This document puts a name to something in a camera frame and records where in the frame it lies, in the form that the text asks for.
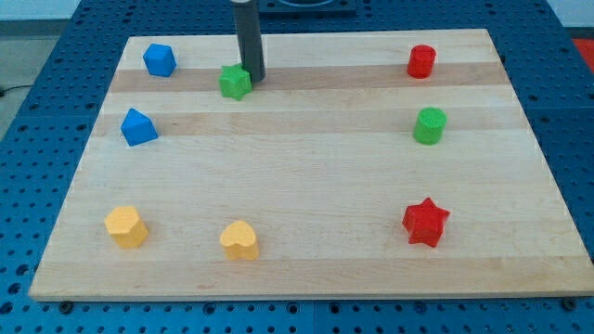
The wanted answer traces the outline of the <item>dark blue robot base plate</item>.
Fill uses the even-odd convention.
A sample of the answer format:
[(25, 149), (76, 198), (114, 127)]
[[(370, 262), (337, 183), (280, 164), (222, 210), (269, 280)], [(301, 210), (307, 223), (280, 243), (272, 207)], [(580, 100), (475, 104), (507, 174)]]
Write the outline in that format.
[(357, 0), (259, 0), (261, 14), (327, 14), (356, 12)]

